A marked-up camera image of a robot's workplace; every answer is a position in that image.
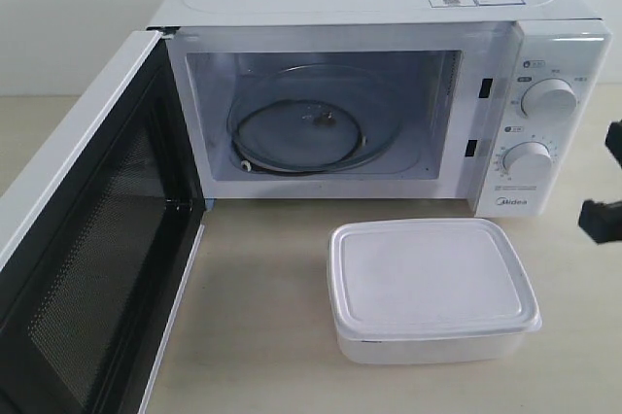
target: timer knob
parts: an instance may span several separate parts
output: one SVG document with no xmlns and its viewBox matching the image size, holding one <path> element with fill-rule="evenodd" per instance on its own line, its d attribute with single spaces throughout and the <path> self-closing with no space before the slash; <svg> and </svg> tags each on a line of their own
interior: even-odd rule
<svg viewBox="0 0 622 414">
<path fill-rule="evenodd" d="M 521 108 L 529 119 L 554 123 L 567 120 L 577 104 L 576 95 L 567 82 L 548 79 L 527 90 Z"/>
<path fill-rule="evenodd" d="M 548 176 L 552 167 L 551 154 L 538 142 L 517 145 L 503 157 L 503 168 L 518 183 L 536 183 Z"/>
</svg>

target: white plastic container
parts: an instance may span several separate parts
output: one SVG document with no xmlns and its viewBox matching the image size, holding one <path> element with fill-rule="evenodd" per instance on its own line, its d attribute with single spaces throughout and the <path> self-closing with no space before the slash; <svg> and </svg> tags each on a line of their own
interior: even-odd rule
<svg viewBox="0 0 622 414">
<path fill-rule="evenodd" d="M 541 327 L 516 252 L 485 220 L 346 224 L 328 286 L 339 347 L 359 363 L 495 359 Z"/>
</svg>

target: white microwave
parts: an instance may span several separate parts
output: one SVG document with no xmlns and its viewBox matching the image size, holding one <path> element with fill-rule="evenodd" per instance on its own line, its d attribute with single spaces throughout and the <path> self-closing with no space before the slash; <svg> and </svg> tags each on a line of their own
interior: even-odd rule
<svg viewBox="0 0 622 414">
<path fill-rule="evenodd" d="M 0 411 L 145 412 L 213 199 L 539 213 L 609 42 L 580 0 L 164 0 L 0 199 Z"/>
</svg>

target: open microwave door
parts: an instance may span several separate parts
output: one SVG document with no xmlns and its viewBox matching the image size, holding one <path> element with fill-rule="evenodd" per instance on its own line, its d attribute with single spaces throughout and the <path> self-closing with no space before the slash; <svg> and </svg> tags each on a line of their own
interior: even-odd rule
<svg viewBox="0 0 622 414">
<path fill-rule="evenodd" d="M 0 199 L 0 412 L 145 412 L 203 211 L 166 45 L 136 32 Z"/>
</svg>

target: container lid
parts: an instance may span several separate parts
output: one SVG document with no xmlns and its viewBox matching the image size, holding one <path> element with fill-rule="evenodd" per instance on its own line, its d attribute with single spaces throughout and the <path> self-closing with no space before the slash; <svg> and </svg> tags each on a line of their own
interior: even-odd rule
<svg viewBox="0 0 622 414">
<path fill-rule="evenodd" d="M 346 224 L 332 235 L 328 280 L 337 329 L 350 339 L 461 338 L 541 326 L 516 252 L 485 220 Z"/>
</svg>

